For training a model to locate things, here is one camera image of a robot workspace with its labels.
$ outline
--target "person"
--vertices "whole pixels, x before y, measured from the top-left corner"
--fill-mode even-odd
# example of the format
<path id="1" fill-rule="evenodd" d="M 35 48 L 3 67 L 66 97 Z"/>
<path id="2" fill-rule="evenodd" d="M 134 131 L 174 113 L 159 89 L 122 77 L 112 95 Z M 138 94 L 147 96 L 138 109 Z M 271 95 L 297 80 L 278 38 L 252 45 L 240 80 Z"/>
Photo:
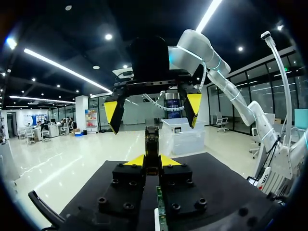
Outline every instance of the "person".
<path id="1" fill-rule="evenodd" d="M 40 126 L 40 131 L 43 131 L 43 130 L 49 131 L 47 120 L 45 120 L 44 124 Z"/>

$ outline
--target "white office chair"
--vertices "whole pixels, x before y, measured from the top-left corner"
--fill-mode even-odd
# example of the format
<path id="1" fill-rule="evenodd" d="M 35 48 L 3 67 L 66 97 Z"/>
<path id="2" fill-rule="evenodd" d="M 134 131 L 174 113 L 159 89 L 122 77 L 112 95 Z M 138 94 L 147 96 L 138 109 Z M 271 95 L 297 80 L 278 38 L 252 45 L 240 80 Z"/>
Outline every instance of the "white office chair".
<path id="1" fill-rule="evenodd" d="M 61 127 L 60 129 L 62 131 L 61 136 L 69 134 L 68 123 L 64 123 L 63 127 Z"/>
<path id="2" fill-rule="evenodd" d="M 255 159 L 255 157 L 259 154 L 261 139 L 259 137 L 259 134 L 257 133 L 257 128 L 252 128 L 251 133 L 253 142 L 258 144 L 257 148 L 252 148 L 249 150 L 249 152 L 252 153 L 252 158 Z"/>
<path id="3" fill-rule="evenodd" d="M 27 144 L 29 145 L 31 143 L 35 143 L 35 141 L 29 140 L 29 139 L 34 138 L 34 136 L 35 136 L 34 132 L 32 131 L 32 129 L 29 128 L 29 127 L 26 127 L 25 130 L 26 130 L 26 142 L 27 142 Z"/>
<path id="4" fill-rule="evenodd" d="M 220 112 L 216 112 L 216 117 L 217 117 L 216 124 L 221 126 L 220 128 L 218 128 L 217 132 L 221 130 L 224 132 L 229 131 L 228 128 L 225 128 L 225 125 L 228 123 L 228 118 L 223 118 Z"/>
<path id="5" fill-rule="evenodd" d="M 19 129 L 18 130 L 18 137 L 19 139 L 25 139 L 26 138 L 26 131 L 25 128 Z"/>
<path id="6" fill-rule="evenodd" d="M 49 131 L 48 130 L 43 130 L 41 132 L 41 134 L 42 134 L 42 137 L 43 137 L 43 142 L 50 141 Z"/>

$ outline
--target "circuit board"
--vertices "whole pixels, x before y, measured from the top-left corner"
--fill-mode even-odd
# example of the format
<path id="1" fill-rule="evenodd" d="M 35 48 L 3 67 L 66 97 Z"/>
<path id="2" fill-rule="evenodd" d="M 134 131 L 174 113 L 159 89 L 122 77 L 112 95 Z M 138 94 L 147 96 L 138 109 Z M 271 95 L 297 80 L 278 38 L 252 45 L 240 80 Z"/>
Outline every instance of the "circuit board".
<path id="1" fill-rule="evenodd" d="M 157 204 L 158 204 L 158 216 L 159 216 L 159 228 L 160 231 L 168 231 L 168 225 L 165 215 L 165 204 L 163 200 L 163 194 L 160 186 L 156 187 L 157 191 Z"/>

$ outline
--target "white pillar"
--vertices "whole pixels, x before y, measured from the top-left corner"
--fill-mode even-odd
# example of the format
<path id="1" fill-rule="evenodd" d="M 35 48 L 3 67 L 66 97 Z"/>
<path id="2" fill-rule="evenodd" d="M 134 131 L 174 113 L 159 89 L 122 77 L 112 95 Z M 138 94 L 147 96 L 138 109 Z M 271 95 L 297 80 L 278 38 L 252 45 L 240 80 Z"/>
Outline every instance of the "white pillar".
<path id="1" fill-rule="evenodd" d="M 198 122 L 204 122 L 205 125 L 210 124 L 210 118 L 209 118 L 209 108 L 208 108 L 208 96 L 207 96 L 207 87 L 203 86 L 201 89 L 202 97 L 201 97 L 201 103 L 199 108 L 199 113 L 197 117 Z"/>
<path id="2" fill-rule="evenodd" d="M 86 110 L 89 109 L 88 96 L 81 95 L 75 98 L 76 100 L 76 123 L 80 131 L 86 130 Z"/>

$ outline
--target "black cable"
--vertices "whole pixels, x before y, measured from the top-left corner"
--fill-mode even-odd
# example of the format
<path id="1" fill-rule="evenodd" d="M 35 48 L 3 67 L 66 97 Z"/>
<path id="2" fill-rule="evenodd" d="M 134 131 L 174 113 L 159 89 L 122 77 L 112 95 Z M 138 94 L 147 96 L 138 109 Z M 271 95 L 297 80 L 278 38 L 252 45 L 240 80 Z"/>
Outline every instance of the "black cable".
<path id="1" fill-rule="evenodd" d="M 47 230 L 58 230 L 56 227 L 46 227 L 41 229 L 40 231 L 47 231 Z"/>

